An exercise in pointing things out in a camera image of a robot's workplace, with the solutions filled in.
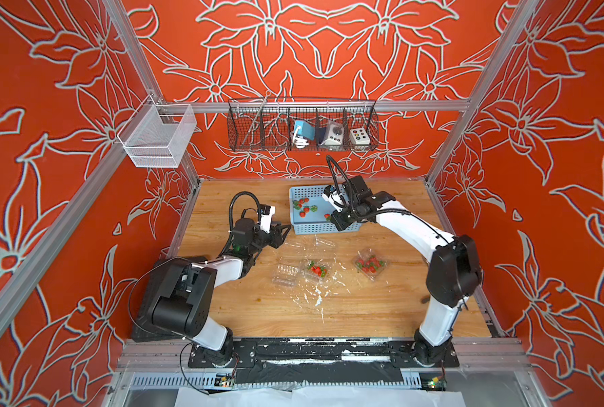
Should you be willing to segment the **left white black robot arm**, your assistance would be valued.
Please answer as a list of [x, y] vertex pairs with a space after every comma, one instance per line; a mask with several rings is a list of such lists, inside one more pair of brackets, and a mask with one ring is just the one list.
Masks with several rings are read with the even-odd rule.
[[212, 366], [230, 364], [233, 333], [210, 316], [213, 294], [246, 277], [265, 248], [284, 244], [292, 226], [275, 220], [275, 214], [276, 206], [261, 203], [253, 193], [237, 193], [228, 208], [228, 239], [217, 258], [176, 258], [156, 267], [157, 287], [145, 296], [140, 312], [149, 327], [189, 340]]

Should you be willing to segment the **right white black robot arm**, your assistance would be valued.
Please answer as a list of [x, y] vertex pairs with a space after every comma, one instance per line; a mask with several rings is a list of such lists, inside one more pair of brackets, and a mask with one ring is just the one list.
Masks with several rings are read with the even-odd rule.
[[482, 283], [471, 237], [434, 227], [393, 195], [374, 193], [361, 176], [289, 190], [290, 221], [298, 235], [357, 232], [372, 222], [401, 237], [427, 261], [427, 313], [415, 331], [412, 355], [420, 366], [437, 365], [449, 352], [461, 310]]

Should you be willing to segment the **clear plastic clamshell container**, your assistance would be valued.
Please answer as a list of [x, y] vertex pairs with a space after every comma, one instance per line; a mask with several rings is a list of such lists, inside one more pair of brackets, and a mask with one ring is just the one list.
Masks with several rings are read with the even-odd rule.
[[353, 265], [361, 274], [375, 281], [388, 268], [389, 262], [374, 249], [366, 248], [357, 252]]

